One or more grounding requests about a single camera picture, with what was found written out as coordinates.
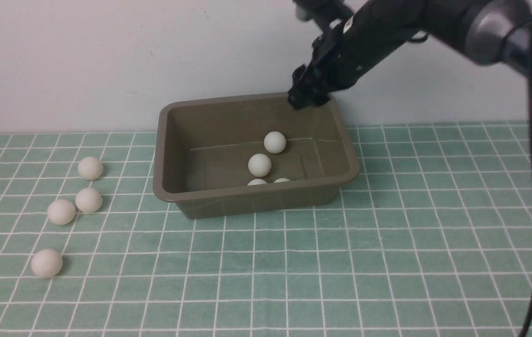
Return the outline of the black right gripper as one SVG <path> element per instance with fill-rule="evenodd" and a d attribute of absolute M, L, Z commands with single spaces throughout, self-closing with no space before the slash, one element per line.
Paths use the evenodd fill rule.
<path fill-rule="evenodd" d="M 322 106 L 329 93 L 349 89 L 360 77 L 417 34 L 425 0 L 368 0 L 352 11 L 342 0 L 297 0 L 302 19 L 315 21 L 322 33 L 312 44 L 312 60 L 292 74 L 287 92 L 296 110 Z"/>

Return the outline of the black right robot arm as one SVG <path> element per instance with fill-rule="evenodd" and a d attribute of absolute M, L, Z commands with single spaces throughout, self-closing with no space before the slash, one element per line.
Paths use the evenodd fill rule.
<path fill-rule="evenodd" d="M 296 0 L 300 21 L 322 31 L 311 61 L 294 70 L 297 110 L 327 104 L 405 43 L 436 38 L 480 66 L 504 63 L 532 84 L 532 9 L 525 0 Z"/>

